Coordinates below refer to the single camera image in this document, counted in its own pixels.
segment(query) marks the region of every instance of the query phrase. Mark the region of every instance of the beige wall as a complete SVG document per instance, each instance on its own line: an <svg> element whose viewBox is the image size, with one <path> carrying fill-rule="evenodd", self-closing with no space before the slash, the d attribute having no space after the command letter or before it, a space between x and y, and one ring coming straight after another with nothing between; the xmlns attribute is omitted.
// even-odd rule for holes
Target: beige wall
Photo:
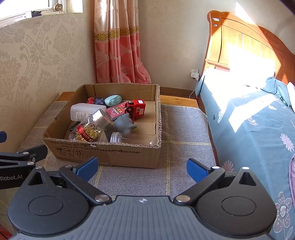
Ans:
<svg viewBox="0 0 295 240"><path fill-rule="evenodd" d="M63 91L96 81L93 18L94 0L83 0L83 13L0 28L0 151L15 151Z"/></svg>
<svg viewBox="0 0 295 240"><path fill-rule="evenodd" d="M152 83L193 90L191 69L202 70L206 53L207 13L235 13L236 2L295 53L295 16L279 0L139 0L141 57Z"/></svg>

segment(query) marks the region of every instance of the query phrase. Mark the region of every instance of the watch face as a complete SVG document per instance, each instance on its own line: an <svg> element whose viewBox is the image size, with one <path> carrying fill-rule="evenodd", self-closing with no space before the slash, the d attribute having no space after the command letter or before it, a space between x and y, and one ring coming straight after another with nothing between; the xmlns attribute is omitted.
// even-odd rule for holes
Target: watch face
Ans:
<svg viewBox="0 0 295 240"><path fill-rule="evenodd" d="M54 11L59 12L63 9L63 5L58 3L54 6Z"/></svg>

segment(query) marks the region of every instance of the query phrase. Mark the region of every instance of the screw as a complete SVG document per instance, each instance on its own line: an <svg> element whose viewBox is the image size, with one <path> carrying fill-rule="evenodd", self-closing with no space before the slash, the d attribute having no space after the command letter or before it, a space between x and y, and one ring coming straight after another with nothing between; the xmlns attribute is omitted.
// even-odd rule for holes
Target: screw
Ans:
<svg viewBox="0 0 295 240"><path fill-rule="evenodd" d="M100 194L100 195L97 195L95 196L95 201L97 202L106 202L110 199L110 197L108 195L105 195L105 194Z"/></svg>
<svg viewBox="0 0 295 240"><path fill-rule="evenodd" d="M187 195L178 195L176 197L177 202L188 202L189 200L191 200L191 198Z"/></svg>

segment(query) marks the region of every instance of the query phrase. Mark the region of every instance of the window frame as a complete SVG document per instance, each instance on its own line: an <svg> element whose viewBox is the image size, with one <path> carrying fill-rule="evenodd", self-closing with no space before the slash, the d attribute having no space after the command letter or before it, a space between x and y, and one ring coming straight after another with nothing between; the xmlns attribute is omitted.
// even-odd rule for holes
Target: window frame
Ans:
<svg viewBox="0 0 295 240"><path fill-rule="evenodd" d="M41 16L67 12L67 6L66 6L67 0L51 0L51 1L52 1L52 8L36 9L36 10L32 10L32 11L41 11ZM62 4L63 10L59 11L59 12L54 11L53 8L56 4ZM4 27L8 24L18 22L21 20L25 20L25 19L29 19L29 18L32 18L31 11L21 12L21 13L18 13L17 15L9 15L9 16L0 18L0 27Z"/></svg>

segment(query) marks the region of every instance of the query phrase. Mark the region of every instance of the barcode label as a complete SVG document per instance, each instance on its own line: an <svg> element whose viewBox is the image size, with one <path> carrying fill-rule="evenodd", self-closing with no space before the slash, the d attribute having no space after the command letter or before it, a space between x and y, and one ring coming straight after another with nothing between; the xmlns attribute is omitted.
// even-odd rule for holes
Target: barcode label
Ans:
<svg viewBox="0 0 295 240"><path fill-rule="evenodd" d="M77 112L77 120L79 122L82 122L85 118L87 118L88 116L90 116L90 113L81 113L81 112Z"/></svg>

